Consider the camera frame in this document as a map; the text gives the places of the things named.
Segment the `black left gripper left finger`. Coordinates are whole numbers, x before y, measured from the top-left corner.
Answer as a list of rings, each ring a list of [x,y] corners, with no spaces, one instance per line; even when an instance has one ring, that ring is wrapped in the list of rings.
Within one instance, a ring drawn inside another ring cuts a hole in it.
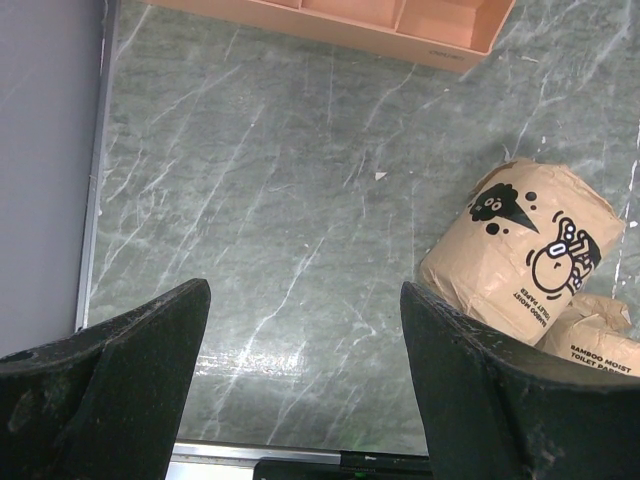
[[[162,479],[206,329],[192,279],[1,360],[4,479]]]

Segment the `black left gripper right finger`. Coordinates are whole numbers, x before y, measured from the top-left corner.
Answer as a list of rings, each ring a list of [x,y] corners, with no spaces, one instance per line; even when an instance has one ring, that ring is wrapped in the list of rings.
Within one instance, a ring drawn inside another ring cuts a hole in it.
[[[400,310],[438,479],[635,479],[639,381],[522,343],[407,282]]]

